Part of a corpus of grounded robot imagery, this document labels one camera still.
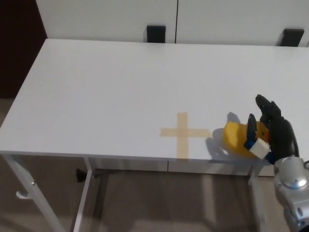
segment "white cabinet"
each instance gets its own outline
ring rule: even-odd
[[[309,40],[307,0],[179,0],[180,44],[276,45],[285,28],[305,30]]]
[[[165,25],[175,42],[177,0],[37,0],[50,39],[145,42],[147,25]]]

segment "table leg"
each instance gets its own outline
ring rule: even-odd
[[[83,193],[82,193],[82,197],[81,197],[81,202],[79,204],[79,208],[78,208],[73,232],[79,232],[80,231],[82,220],[83,220],[84,206],[85,206],[85,203],[86,203],[88,189],[89,189],[89,185],[90,185],[90,180],[91,180],[91,177],[92,177],[92,171],[95,170],[95,165],[90,158],[84,158],[84,160],[85,160],[86,167],[87,167],[88,171],[87,171],[87,177],[86,177],[86,180],[85,180],[85,183],[84,183],[84,189],[83,189]]]
[[[267,228],[267,224],[264,216],[264,203],[263,203],[263,194],[261,192],[260,186],[258,184],[258,176],[264,167],[265,162],[261,160],[255,166],[253,166],[253,170],[251,172],[251,177],[249,179],[249,185],[252,189],[253,194],[253,206],[255,211],[256,221],[258,223],[258,231],[259,232],[267,232],[269,231]]]
[[[3,155],[12,171],[15,173],[19,181],[25,187],[31,199],[35,202],[40,209],[46,220],[55,232],[65,232],[59,219],[50,207],[48,201],[42,194],[40,188],[35,183],[30,172],[25,168],[22,160],[17,155]]]

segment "white table foot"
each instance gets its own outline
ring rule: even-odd
[[[89,158],[85,158],[85,163],[86,163],[86,167],[88,171],[87,171],[87,177],[85,180],[84,189],[83,189],[83,193],[81,197],[81,202],[79,204],[73,232],[79,232],[81,228],[81,224],[83,220],[83,213],[84,213],[84,206],[85,206],[86,199],[87,199],[90,180],[92,177],[92,171],[95,169],[95,165],[91,161],[92,160],[90,160]]]
[[[28,197],[31,197],[35,202],[37,207],[40,209],[42,214],[45,216],[46,220],[49,222],[50,226],[55,232],[65,232],[63,226],[61,225],[59,219],[53,212],[49,203],[45,199],[38,185],[35,183],[33,177],[29,171],[25,168],[21,159],[16,155],[3,155],[12,171],[18,177],[19,181],[25,187],[28,192]]]

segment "small white block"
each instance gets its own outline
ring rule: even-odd
[[[269,144],[258,138],[250,151],[260,159],[263,159],[269,152]]]

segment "cabinet door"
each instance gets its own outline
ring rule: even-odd
[[[46,33],[35,0],[0,1],[0,98],[15,98]]]
[[[37,0],[48,38],[145,42],[147,25],[165,25],[175,42],[177,0]]]
[[[285,28],[309,40],[307,0],[179,0],[177,43],[276,45]]]

